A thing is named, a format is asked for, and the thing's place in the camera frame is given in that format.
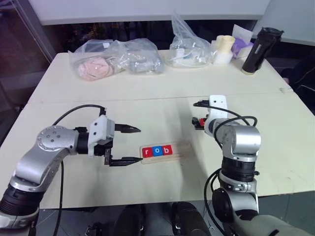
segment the blue letter block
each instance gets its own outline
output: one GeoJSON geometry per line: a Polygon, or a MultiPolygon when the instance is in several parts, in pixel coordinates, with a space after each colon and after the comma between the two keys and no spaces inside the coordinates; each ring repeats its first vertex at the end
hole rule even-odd
{"type": "Polygon", "coordinates": [[[152,147],[152,149],[153,149],[153,156],[163,155],[162,146],[155,146],[155,147],[152,147]]]}

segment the red object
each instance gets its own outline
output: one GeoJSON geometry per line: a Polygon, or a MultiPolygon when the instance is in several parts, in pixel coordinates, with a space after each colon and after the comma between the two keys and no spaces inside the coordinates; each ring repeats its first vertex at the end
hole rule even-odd
{"type": "Polygon", "coordinates": [[[202,127],[205,126],[205,118],[201,118],[199,123],[202,127]]]}
{"type": "Polygon", "coordinates": [[[163,155],[172,155],[173,150],[171,145],[162,146],[163,155]]]}
{"type": "Polygon", "coordinates": [[[153,156],[152,147],[142,148],[142,155],[143,155],[143,158],[152,157],[153,156]]]}

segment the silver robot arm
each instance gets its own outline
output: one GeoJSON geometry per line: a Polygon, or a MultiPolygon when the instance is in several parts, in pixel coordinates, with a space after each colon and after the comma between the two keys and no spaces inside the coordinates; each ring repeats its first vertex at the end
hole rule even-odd
{"type": "MultiPolygon", "coordinates": [[[[211,121],[210,131],[225,120],[211,121]]],[[[223,161],[220,188],[213,192],[212,201],[227,235],[310,236],[278,218],[258,214],[254,175],[261,138],[257,128],[232,121],[218,128],[217,139],[222,144],[223,161]]]]}
{"type": "Polygon", "coordinates": [[[141,160],[136,157],[112,159],[114,131],[140,132],[139,129],[115,124],[100,115],[90,125],[74,130],[50,126],[42,130],[34,146],[18,162],[7,190],[0,201],[0,229],[19,229],[30,225],[39,211],[39,203],[68,155],[104,156],[104,164],[126,166],[141,160]]]}

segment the black bottle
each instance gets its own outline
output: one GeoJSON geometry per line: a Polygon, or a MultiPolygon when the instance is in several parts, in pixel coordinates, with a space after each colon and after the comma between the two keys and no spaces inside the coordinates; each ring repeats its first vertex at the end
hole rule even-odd
{"type": "Polygon", "coordinates": [[[255,71],[259,70],[265,57],[268,56],[274,45],[281,40],[283,33],[284,31],[263,27],[258,33],[252,50],[244,62],[242,72],[252,75],[255,71]]]}

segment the plastic bag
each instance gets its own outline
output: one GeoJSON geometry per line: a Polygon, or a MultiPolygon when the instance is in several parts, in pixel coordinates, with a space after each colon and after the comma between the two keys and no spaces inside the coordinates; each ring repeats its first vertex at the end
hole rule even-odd
{"type": "Polygon", "coordinates": [[[210,43],[195,35],[179,15],[172,15],[175,37],[170,45],[167,63],[174,67],[203,67],[210,62],[210,43]]]}
{"type": "Polygon", "coordinates": [[[98,80],[119,73],[122,70],[117,65],[116,57],[104,55],[106,48],[113,40],[92,39],[83,44],[74,53],[68,51],[70,65],[75,72],[88,81],[98,80]]]}
{"type": "Polygon", "coordinates": [[[91,39],[77,48],[74,53],[102,53],[112,42],[112,39],[91,39]]]}
{"type": "Polygon", "coordinates": [[[117,57],[118,67],[132,74],[158,74],[164,71],[164,64],[156,45],[147,38],[138,38],[127,42],[116,40],[104,55],[117,57]]]}

